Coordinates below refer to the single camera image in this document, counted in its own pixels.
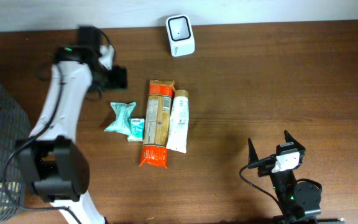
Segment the small teal tissue pack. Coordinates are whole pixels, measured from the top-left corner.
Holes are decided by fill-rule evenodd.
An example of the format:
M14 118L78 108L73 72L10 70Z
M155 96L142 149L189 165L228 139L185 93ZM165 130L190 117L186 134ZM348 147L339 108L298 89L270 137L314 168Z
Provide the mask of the small teal tissue pack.
M130 135L128 135L127 140L129 142L142 142L144 139L145 119L130 118L129 126L130 126L131 133Z

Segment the orange and tan snack package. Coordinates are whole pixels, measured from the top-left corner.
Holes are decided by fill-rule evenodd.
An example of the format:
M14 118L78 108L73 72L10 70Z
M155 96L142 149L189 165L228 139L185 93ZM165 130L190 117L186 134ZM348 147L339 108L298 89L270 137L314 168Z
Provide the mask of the orange and tan snack package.
M149 81L140 166L150 164L167 168L166 145L174 93L174 81Z

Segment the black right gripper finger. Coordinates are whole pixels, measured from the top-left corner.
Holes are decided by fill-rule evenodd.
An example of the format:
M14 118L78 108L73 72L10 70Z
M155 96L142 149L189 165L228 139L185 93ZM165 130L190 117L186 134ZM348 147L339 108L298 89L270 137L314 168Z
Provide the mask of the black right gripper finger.
M254 164L259 161L258 155L256 153L255 147L251 138L247 140L248 148L249 148L249 158L248 158L248 165Z
M293 146L297 148L299 152L305 152L305 147L301 145L287 130L284 130L284 136L287 143L292 142Z

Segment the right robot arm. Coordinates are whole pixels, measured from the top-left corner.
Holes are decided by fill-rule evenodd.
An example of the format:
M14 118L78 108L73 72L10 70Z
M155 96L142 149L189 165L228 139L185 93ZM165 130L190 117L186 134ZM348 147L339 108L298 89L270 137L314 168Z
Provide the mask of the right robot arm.
M285 143L276 146L276 153L259 159L252 140L248 140L249 159L247 169L257 169L259 177L269 176L281 215L275 223L317 223L321 213L322 185L310 179L297 179L293 173L303 163L306 148L287 130Z

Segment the teal crinkled wipes packet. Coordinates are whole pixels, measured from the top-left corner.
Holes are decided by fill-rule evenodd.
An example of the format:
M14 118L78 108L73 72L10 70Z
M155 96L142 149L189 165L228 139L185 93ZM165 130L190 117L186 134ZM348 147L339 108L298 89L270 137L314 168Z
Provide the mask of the teal crinkled wipes packet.
M104 130L104 132L117 132L130 135L131 129L129 119L136 106L136 102L132 103L110 103L111 108L116 114L116 119Z

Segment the white tube with tan cap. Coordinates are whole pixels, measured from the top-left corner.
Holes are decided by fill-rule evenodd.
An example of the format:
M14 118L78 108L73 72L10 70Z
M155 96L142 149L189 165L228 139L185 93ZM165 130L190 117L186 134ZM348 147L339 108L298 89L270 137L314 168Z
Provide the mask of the white tube with tan cap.
M186 154L189 125L189 92L177 90L172 103L167 149Z

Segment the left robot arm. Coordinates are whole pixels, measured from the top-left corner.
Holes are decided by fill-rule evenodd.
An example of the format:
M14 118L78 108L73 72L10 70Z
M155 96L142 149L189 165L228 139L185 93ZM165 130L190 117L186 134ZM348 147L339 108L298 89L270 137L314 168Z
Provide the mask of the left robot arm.
M127 71L115 65L108 36L95 26L79 26L77 42L52 55L51 81L40 117L28 139L10 156L26 186L68 223L106 223L88 187L90 166L77 148L76 130L86 94L127 88Z

